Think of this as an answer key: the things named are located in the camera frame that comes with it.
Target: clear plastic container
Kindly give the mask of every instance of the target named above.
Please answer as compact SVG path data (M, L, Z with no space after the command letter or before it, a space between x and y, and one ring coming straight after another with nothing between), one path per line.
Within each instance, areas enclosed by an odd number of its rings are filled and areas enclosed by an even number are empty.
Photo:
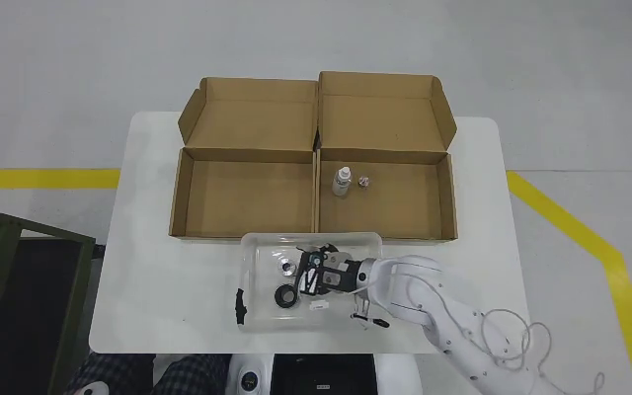
M333 244L355 261L381 258L382 239L377 233L249 233L241 239L243 253L241 284L243 303L247 309L245 332L328 331L363 327L351 319L356 309L353 296L339 292L326 295L298 295L290 308L275 302L275 292L294 277L282 274L284 263L298 267L302 251L297 246Z

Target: cardboard box lid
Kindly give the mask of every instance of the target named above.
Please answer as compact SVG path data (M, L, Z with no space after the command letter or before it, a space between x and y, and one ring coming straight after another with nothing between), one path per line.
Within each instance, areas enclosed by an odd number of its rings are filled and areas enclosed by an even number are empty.
M323 149L445 152L456 133L432 75L323 71L319 95Z
M178 126L191 148L311 151L315 81L203 78Z

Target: yellow tape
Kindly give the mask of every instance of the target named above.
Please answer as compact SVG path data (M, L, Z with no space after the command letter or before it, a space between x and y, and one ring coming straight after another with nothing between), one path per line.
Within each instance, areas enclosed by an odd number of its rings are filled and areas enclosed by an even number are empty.
M3 189L115 189L119 169L0 169Z
M518 173L507 172L507 181L514 195L601 261L628 358L632 362L632 284L623 254Z

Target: white floor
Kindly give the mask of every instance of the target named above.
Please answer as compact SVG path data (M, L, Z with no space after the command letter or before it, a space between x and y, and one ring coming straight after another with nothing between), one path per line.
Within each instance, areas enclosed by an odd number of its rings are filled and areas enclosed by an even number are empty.
M181 110L206 75L431 73L456 115L497 121L509 170L631 257L630 20L627 0L5 1L0 168L118 167L131 116ZM0 190L0 211L105 243L114 196ZM602 370L602 394L626 393L600 262L512 202L531 317L555 337L548 371L583 391ZM432 356L422 376L427 393L467 393Z

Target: person's lap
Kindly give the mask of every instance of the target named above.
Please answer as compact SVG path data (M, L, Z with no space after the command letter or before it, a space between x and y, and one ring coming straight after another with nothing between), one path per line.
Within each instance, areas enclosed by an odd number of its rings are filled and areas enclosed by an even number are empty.
M223 394L230 355L187 355L169 365L152 386L154 358L155 355L92 353L71 378L64 394L76 394L98 381L108 385L110 395Z

